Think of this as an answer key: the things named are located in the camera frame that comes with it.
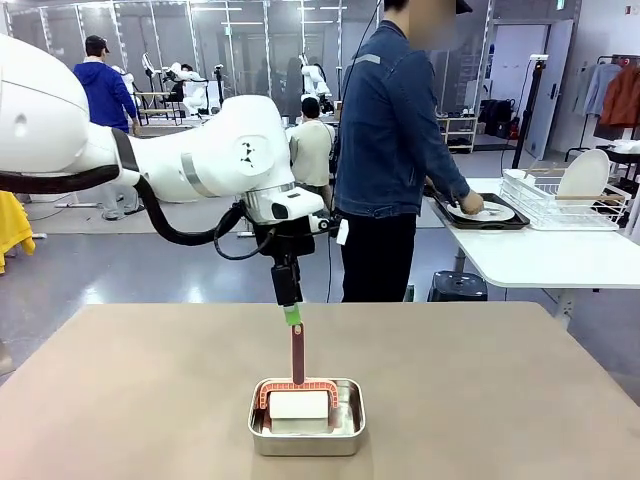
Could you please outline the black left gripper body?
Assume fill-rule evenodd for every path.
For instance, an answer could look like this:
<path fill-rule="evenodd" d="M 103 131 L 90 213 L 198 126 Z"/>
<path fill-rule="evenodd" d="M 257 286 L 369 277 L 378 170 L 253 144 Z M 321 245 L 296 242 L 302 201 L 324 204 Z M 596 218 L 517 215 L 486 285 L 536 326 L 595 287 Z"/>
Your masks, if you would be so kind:
<path fill-rule="evenodd" d="M 301 256 L 315 252 L 315 241 L 309 222 L 255 224 L 253 229 L 258 253 L 271 257 L 276 265 L 289 264 Z"/>

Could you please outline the person right hand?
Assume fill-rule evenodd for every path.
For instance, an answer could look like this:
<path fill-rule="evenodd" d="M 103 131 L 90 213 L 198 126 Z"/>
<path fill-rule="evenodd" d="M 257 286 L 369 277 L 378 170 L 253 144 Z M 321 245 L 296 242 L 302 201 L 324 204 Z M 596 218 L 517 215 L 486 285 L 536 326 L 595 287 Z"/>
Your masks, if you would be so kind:
<path fill-rule="evenodd" d="M 484 208 L 484 199 L 474 190 L 458 199 L 461 211 L 466 215 L 477 215 Z"/>

